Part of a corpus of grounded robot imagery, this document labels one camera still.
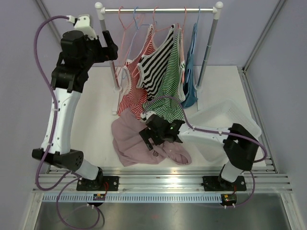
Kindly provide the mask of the green white striped tank top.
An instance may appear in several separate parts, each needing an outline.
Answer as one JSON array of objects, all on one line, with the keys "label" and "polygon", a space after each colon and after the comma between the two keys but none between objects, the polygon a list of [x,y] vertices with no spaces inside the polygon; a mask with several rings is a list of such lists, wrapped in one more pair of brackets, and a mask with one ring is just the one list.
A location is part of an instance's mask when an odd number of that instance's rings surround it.
[{"label": "green white striped tank top", "polygon": [[152,103],[145,102],[142,105],[144,111],[154,112],[168,122],[183,120],[183,110],[179,103],[185,101],[184,77],[183,31],[179,28],[166,66],[165,76],[154,97],[155,101]]}]

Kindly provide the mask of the mauve pink tank top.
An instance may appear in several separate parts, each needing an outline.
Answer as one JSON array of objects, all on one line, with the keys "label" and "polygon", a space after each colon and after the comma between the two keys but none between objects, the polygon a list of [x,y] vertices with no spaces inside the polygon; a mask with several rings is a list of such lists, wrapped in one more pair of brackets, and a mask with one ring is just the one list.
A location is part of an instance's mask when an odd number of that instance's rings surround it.
[{"label": "mauve pink tank top", "polygon": [[190,154],[179,143],[165,141],[160,145],[153,145],[149,150],[139,132],[145,128],[145,123],[135,117],[128,108],[125,109],[111,124],[113,147],[123,166],[141,164],[159,164],[170,159],[178,165],[192,163]]}]

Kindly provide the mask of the aluminium mounting rail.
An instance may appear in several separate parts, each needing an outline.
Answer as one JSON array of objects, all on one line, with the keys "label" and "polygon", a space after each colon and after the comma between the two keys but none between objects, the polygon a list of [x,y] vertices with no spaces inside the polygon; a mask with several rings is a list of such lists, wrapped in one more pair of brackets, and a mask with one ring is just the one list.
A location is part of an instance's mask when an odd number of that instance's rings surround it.
[{"label": "aluminium mounting rail", "polygon": [[[87,156],[87,160],[100,166],[106,176],[119,177],[119,192],[183,192],[195,193],[203,190],[203,176],[218,175],[224,162],[209,165],[200,155],[192,157],[192,164],[177,165],[165,159],[157,165],[136,164],[124,167],[117,155]],[[270,158],[254,164],[252,172],[244,172],[247,191],[255,185],[257,193],[292,193],[286,174],[276,171]]]}]

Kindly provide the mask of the white plastic basket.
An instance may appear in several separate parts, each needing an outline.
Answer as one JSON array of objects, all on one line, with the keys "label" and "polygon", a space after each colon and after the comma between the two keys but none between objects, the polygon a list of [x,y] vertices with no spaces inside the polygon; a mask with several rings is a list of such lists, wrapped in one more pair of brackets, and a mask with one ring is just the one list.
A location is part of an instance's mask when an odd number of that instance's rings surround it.
[{"label": "white plastic basket", "polygon": [[[255,138],[259,138],[262,133],[261,128],[251,115],[245,113],[236,102],[230,99],[198,111],[188,117],[188,120],[192,125],[203,128],[229,128],[233,123],[241,124]],[[198,151],[209,165],[217,164],[226,159],[222,145],[189,142],[184,146],[193,152]]]}]

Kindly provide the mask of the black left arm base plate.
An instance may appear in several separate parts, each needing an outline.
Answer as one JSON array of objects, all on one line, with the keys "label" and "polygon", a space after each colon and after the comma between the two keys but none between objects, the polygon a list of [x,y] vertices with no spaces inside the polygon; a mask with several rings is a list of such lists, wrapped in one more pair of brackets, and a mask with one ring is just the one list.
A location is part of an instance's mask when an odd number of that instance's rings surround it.
[{"label": "black left arm base plate", "polygon": [[103,176],[101,180],[81,179],[77,183],[77,191],[118,191],[118,176]]}]

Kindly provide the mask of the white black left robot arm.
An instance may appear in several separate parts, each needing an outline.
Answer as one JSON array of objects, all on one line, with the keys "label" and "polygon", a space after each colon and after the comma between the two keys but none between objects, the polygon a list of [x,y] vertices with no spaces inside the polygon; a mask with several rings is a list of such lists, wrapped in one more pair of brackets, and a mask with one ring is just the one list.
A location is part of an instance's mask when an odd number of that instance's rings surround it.
[{"label": "white black left robot arm", "polygon": [[51,74],[49,88],[52,105],[46,137],[41,147],[32,151],[32,157],[40,162],[64,168],[86,181],[94,191],[103,187],[103,171],[84,159],[81,150],[71,148],[71,129],[77,103],[89,78],[88,71],[95,63],[116,60],[118,47],[110,32],[103,31],[106,47],[99,39],[91,39],[82,31],[63,34],[62,51]]}]

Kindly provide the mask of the white silver clothes rack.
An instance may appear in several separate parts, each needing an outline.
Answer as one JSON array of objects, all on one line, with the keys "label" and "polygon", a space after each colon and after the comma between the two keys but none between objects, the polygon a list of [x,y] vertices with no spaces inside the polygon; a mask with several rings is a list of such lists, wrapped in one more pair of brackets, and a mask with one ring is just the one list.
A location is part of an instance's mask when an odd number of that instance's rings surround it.
[{"label": "white silver clothes rack", "polygon": [[[220,19],[221,16],[221,11],[223,8],[224,4],[221,1],[216,2],[215,6],[211,7],[211,8],[156,8],[156,9],[150,9],[150,8],[136,8],[134,9],[107,9],[103,6],[102,3],[100,2],[96,2],[94,7],[95,10],[97,12],[97,16],[100,22],[100,26],[102,30],[106,30],[106,22],[105,22],[105,15],[106,14],[110,14],[110,13],[212,13],[213,14],[213,21],[212,21],[212,25],[211,25],[211,29],[210,29],[210,33],[209,33],[209,38],[208,38],[208,42],[207,42],[207,46],[206,46],[206,50],[204,53],[204,58],[202,61],[202,65],[201,65],[201,70],[200,70],[200,74],[199,74],[199,78],[198,81],[196,83],[196,85],[194,86],[195,90],[197,92],[201,92],[202,91],[202,82],[203,82],[203,78],[204,78],[204,74],[206,71],[206,67],[208,65],[208,59],[210,56],[210,52],[211,52],[211,48],[212,48],[212,43],[213,43],[213,39],[214,39],[214,35],[215,35],[215,31],[216,31],[216,27],[218,24],[218,20]],[[114,88],[113,88],[113,92],[115,95],[115,102],[113,103],[113,107],[112,107],[112,115],[117,115],[118,114],[118,105],[119,105],[119,99],[121,96],[121,92],[122,92],[122,88],[120,86],[121,80],[117,79],[117,72],[115,69],[115,64],[114,61],[110,62],[110,68],[111,68],[111,73],[112,73],[112,78],[113,78],[113,82],[114,82]]]}]

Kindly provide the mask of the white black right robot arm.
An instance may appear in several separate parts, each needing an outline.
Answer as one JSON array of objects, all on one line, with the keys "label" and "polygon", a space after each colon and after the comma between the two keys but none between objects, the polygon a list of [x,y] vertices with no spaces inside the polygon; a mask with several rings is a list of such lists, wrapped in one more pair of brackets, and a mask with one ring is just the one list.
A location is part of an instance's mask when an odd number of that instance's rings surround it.
[{"label": "white black right robot arm", "polygon": [[204,128],[182,120],[168,122],[158,115],[152,115],[139,134],[149,150],[164,142],[221,149],[228,161],[218,176],[203,177],[202,186],[207,192],[245,191],[245,181],[241,174],[252,169],[259,148],[258,141],[237,123],[230,128]]}]

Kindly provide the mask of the light blue wire hanger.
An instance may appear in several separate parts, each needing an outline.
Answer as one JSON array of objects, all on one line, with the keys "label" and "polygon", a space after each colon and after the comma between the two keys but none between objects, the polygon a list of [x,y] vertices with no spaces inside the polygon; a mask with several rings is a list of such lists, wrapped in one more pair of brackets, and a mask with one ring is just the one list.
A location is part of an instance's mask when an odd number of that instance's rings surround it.
[{"label": "light blue wire hanger", "polygon": [[149,27],[149,24],[143,24],[143,23],[142,23],[142,22],[143,22],[143,19],[144,19],[144,15],[141,17],[141,19],[140,19],[139,21],[136,20],[135,14],[136,14],[136,10],[137,10],[138,8],[139,8],[139,7],[136,6],[136,7],[134,8],[134,10],[133,10],[133,20],[134,20],[134,23],[135,23],[135,33],[134,33],[134,36],[133,36],[133,38],[132,38],[132,40],[131,40],[131,43],[130,43],[130,45],[129,45],[129,48],[128,48],[128,50],[127,50],[127,53],[126,53],[126,55],[125,55],[125,57],[124,57],[123,65],[120,67],[120,70],[119,70],[120,73],[122,73],[122,69],[124,68],[125,63],[127,62],[127,60],[128,60],[129,57],[130,57],[130,53],[131,53],[131,50],[132,50],[133,42],[134,42],[134,39],[135,39],[135,37],[136,37],[136,35],[137,35],[139,29],[140,29],[142,26],[147,26],[147,27]]}]

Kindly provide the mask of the blue tank top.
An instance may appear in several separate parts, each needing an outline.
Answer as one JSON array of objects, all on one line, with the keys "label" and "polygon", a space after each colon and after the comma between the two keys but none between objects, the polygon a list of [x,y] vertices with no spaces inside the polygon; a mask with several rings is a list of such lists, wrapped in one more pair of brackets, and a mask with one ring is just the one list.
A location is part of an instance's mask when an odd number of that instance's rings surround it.
[{"label": "blue tank top", "polygon": [[194,51],[196,45],[197,31],[198,23],[194,23],[191,35],[191,43],[187,53],[187,60],[185,66],[185,80],[183,84],[185,100],[181,103],[183,108],[189,108],[193,106],[198,100],[194,87]]}]

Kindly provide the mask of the red white striped tank top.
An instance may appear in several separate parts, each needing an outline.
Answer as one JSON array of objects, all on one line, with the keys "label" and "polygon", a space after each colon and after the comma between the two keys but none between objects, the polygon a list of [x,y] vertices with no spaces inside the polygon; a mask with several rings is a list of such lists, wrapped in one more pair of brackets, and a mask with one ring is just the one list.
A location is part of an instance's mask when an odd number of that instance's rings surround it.
[{"label": "red white striped tank top", "polygon": [[155,45],[152,43],[153,29],[152,24],[148,26],[144,45],[140,53],[133,60],[127,59],[124,64],[122,73],[127,81],[118,106],[118,115],[121,115],[125,109],[130,109],[137,119],[141,117],[143,112],[142,105],[147,101],[147,92],[138,86],[141,77],[137,64],[141,61],[142,55],[149,55],[156,50]]}]

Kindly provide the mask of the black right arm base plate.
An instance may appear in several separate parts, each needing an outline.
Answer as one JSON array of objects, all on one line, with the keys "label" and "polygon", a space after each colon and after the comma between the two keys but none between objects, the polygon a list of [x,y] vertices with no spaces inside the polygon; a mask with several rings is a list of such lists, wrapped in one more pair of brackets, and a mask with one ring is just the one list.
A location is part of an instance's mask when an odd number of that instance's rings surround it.
[{"label": "black right arm base plate", "polygon": [[227,191],[246,191],[246,183],[243,176],[238,176],[234,182],[228,182],[220,176],[203,176],[202,186],[204,191],[227,192]]}]

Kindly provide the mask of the black white striped tank top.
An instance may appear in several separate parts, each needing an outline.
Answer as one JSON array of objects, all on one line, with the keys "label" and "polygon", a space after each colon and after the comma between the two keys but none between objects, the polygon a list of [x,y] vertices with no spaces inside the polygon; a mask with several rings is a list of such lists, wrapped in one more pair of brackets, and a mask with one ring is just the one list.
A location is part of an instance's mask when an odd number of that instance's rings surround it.
[{"label": "black white striped tank top", "polygon": [[145,52],[138,63],[140,79],[137,87],[146,90],[148,101],[156,97],[166,73],[167,63],[174,44],[174,32],[175,25],[173,24],[169,27],[168,34],[159,47],[154,44],[151,34]]}]

